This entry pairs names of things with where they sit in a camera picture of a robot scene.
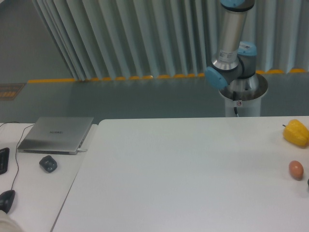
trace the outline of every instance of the egg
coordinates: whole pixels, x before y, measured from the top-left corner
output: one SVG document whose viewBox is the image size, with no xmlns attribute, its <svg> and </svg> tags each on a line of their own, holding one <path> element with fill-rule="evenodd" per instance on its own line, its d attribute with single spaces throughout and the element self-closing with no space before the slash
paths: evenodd
<svg viewBox="0 0 309 232">
<path fill-rule="evenodd" d="M 293 160 L 289 164 L 289 171 L 291 176 L 296 180 L 301 180 L 303 178 L 304 174 L 304 168 L 303 165 L 301 165 L 300 162 Z"/>
</svg>

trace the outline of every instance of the laptop lid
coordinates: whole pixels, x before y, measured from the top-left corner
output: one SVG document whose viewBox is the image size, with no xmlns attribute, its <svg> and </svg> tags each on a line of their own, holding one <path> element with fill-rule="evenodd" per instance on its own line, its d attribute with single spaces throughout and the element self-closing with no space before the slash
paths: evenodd
<svg viewBox="0 0 309 232">
<path fill-rule="evenodd" d="M 40 117 L 18 147 L 19 152 L 77 154 L 93 117 Z"/>
</svg>

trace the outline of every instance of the robotic arm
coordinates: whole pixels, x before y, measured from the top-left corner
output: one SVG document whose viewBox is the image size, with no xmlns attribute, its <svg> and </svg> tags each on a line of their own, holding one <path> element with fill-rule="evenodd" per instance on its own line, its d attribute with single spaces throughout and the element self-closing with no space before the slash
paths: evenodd
<svg viewBox="0 0 309 232">
<path fill-rule="evenodd" d="M 225 116 L 238 116 L 238 111 L 242 111 L 241 116 L 260 116 L 257 103 L 267 91 L 267 81 L 255 73 L 255 45 L 240 42 L 247 12 L 253 8 L 254 0 L 220 2 L 224 8 L 223 25 L 212 66 L 205 71 L 206 79 L 225 98 Z"/>
</svg>

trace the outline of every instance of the white curtain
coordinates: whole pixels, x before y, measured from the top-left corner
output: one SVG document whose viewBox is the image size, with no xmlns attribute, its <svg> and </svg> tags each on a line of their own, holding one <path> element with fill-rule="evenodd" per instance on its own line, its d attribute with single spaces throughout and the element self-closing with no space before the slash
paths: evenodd
<svg viewBox="0 0 309 232">
<path fill-rule="evenodd" d="M 219 0 L 33 0 L 76 80 L 198 75 L 216 52 Z M 256 0 L 242 40 L 257 70 L 309 71 L 309 1 Z"/>
</svg>

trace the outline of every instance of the black mouse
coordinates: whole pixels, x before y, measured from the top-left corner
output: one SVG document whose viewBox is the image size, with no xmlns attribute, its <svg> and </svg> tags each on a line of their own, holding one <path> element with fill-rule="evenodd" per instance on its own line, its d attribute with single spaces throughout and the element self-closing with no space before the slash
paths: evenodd
<svg viewBox="0 0 309 232">
<path fill-rule="evenodd" d="M 40 165 L 47 171 L 48 173 L 53 172 L 57 168 L 57 162 L 51 156 L 45 156 L 40 161 Z"/>
<path fill-rule="evenodd" d="M 15 197 L 14 190 L 8 190 L 0 195 L 0 210 L 6 214 L 10 211 Z"/>
</svg>

